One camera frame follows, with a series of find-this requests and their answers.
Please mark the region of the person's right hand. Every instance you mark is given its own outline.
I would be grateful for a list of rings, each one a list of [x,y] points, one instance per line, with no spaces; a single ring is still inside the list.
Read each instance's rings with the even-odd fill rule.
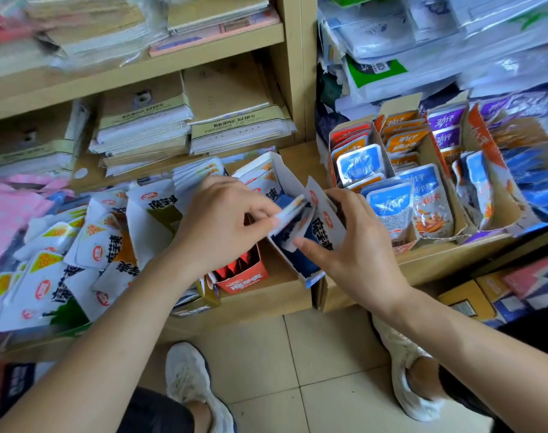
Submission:
[[[326,273],[357,304],[398,326],[398,312],[411,287],[396,262],[386,228],[361,195],[338,188],[325,193],[340,205],[346,228],[342,245],[334,250],[339,268]]]

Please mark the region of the wooden shelf unit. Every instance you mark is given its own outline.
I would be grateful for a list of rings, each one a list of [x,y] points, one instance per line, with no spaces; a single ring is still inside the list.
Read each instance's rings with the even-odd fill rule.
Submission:
[[[276,0],[283,24],[269,26],[201,44],[154,59],[142,59],[124,67],[66,73],[43,67],[0,77],[0,120],[46,108],[75,98],[134,84],[179,69],[197,66],[254,51],[265,57],[265,69],[279,86],[297,134],[275,140],[283,161],[302,182],[312,176],[327,184],[319,164],[314,135],[316,81],[315,4],[317,0]],[[321,306],[335,311],[353,305],[330,278],[311,288],[298,281],[289,265],[268,243],[262,243],[269,278],[245,293],[225,295],[221,306],[186,318],[169,317],[159,343],[187,339],[220,327],[246,324]],[[548,252],[548,229],[515,239],[506,234],[481,239],[474,244],[427,245],[397,256],[407,279],[423,290],[430,282],[458,276],[465,269],[475,276],[504,269],[518,259]]]

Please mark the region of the row of purple snack packets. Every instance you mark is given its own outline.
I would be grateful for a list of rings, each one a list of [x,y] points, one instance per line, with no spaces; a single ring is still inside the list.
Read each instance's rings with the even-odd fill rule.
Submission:
[[[432,109],[427,120],[445,163],[451,166],[464,152],[463,119],[467,115],[467,102]]]

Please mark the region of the white right sneaker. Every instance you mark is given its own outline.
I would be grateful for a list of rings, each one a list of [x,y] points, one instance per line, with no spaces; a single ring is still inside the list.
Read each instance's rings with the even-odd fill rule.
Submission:
[[[407,379],[407,371],[418,359],[432,359],[432,356],[373,314],[370,314],[370,321],[377,338],[390,354],[393,393],[403,412],[418,422],[438,420],[443,401],[432,401],[419,396],[411,390]]]

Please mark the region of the cardboard display box with dividers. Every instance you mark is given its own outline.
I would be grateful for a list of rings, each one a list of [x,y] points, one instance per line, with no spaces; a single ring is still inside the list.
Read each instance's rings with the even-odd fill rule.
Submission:
[[[351,190],[354,193],[362,195],[362,197],[364,197],[364,199],[366,200],[366,195],[368,194],[369,191],[376,189],[378,187],[392,185],[395,180],[402,180],[396,175],[400,171],[395,172],[393,170],[390,160],[387,157],[385,146],[382,143],[382,139],[380,135],[381,123],[382,123],[383,117],[389,114],[394,114],[394,113],[402,112],[406,110],[414,110],[414,109],[419,110],[420,98],[421,98],[421,94],[413,94],[410,96],[405,96],[398,99],[390,100],[383,104],[378,114],[371,114],[368,116],[363,116],[357,120],[338,124],[337,126],[342,125],[342,127],[344,127],[352,124],[371,122],[372,129],[366,133],[361,133],[356,137],[351,137],[348,140],[348,143],[338,147],[332,152],[330,151],[330,147],[329,147],[329,134],[337,126],[334,127],[332,130],[330,130],[328,137],[326,139],[327,151],[328,151],[327,170],[329,174],[330,184],[335,188],[343,188],[343,189]],[[371,144],[379,144],[380,147],[383,149],[382,152],[383,152],[383,158],[384,158],[384,165],[386,168],[385,173],[373,174],[370,177],[365,178],[364,180],[361,180],[357,183],[354,183],[344,188],[340,182],[340,178],[337,171],[337,165],[336,165],[337,158],[343,155],[344,153],[348,153]],[[436,144],[432,129],[431,129],[430,136],[428,138],[425,138],[422,141],[421,145],[418,146],[417,152],[419,153],[419,156],[420,156],[420,162],[418,166],[435,164],[438,167],[439,174],[443,181],[443,185],[444,185],[446,195],[447,195],[449,204],[451,206],[452,215],[454,218],[454,236],[451,238],[442,239],[442,240],[423,239],[419,235],[415,226],[416,235],[415,235],[414,243],[403,246],[403,247],[393,248],[396,253],[407,252],[417,245],[429,245],[429,244],[437,244],[442,242],[455,242],[457,244],[462,244],[468,238],[468,232],[470,231],[470,228],[471,228],[471,221],[467,219],[467,214],[464,208],[462,207],[461,203],[458,201],[458,195],[456,194],[456,191],[452,187],[452,184],[450,181],[449,168],[444,162],[442,154]]]

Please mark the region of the orange white display box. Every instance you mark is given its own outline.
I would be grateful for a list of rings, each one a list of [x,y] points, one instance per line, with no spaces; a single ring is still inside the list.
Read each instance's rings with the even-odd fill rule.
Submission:
[[[465,151],[482,151],[485,156],[495,204],[491,230],[479,231],[473,224],[466,243],[501,234],[519,237],[548,226],[548,223],[540,221],[524,201],[500,151],[501,148],[548,141],[548,134],[537,119],[518,118],[490,127],[476,105],[468,111],[463,127]]]

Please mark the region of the row of orange snack packets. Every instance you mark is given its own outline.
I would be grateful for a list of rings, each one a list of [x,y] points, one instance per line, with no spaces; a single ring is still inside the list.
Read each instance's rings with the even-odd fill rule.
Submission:
[[[417,109],[383,117],[380,135],[395,172],[419,165],[417,148],[430,134],[430,124]]]

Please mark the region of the person's left forearm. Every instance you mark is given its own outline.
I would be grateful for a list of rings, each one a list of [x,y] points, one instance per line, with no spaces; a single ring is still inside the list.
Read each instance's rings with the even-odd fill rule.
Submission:
[[[115,433],[173,306],[199,276],[164,252],[0,419],[0,433]]]

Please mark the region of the white sneaker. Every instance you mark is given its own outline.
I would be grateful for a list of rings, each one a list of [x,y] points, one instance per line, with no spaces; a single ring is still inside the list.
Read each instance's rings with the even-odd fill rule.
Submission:
[[[432,356],[373,314],[370,314],[370,321],[377,338],[390,354],[393,393],[403,412],[418,422],[438,420],[443,401],[432,401],[419,396],[411,390],[407,379],[407,371],[418,359],[432,359]]]
[[[212,391],[203,354],[190,342],[172,345],[165,361],[167,396],[192,419],[188,433],[238,433],[234,415]]]

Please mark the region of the pile of white snack packets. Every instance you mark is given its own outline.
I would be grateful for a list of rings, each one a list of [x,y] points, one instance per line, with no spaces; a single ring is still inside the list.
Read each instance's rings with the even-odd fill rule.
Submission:
[[[140,269],[126,219],[127,186],[62,192],[29,220],[0,262],[0,333],[72,326],[100,317]]]

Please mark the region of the dark printed package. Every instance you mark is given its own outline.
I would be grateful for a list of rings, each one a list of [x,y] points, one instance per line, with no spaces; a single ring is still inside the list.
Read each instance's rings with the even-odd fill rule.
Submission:
[[[0,362],[0,419],[54,364]]]

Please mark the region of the white display carton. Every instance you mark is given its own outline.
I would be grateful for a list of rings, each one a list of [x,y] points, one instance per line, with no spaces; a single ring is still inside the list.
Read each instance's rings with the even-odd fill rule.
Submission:
[[[304,237],[328,250],[339,248],[344,241],[346,229],[337,215],[335,204],[312,177],[308,177],[307,185],[303,186],[278,153],[264,153],[237,169],[234,177],[252,191],[263,194],[274,202],[281,194],[306,196],[307,204],[300,214],[278,235],[268,236],[267,239],[297,273],[305,287],[311,288],[325,272],[297,249],[294,240],[296,237]]]

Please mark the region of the blue white snack packet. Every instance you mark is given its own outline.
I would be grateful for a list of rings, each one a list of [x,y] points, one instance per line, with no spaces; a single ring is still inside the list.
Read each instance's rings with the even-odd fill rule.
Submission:
[[[278,223],[277,226],[269,233],[269,237],[278,235],[281,231],[283,231],[285,227],[300,214],[302,209],[304,209],[307,204],[307,199],[305,195],[292,197],[281,194],[275,202],[281,208],[281,212],[274,216],[278,219]]]

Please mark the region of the white left sneaker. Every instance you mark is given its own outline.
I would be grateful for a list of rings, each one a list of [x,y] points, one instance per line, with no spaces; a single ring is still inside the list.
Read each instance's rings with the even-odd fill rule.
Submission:
[[[172,345],[165,361],[167,396],[192,419],[188,433],[238,433],[234,415],[212,391],[203,354],[190,342]]]

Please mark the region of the pile of dark blue packets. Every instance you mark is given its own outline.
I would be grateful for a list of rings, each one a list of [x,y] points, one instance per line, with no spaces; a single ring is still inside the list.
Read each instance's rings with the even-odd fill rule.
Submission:
[[[548,223],[548,141],[500,149],[524,201]]]

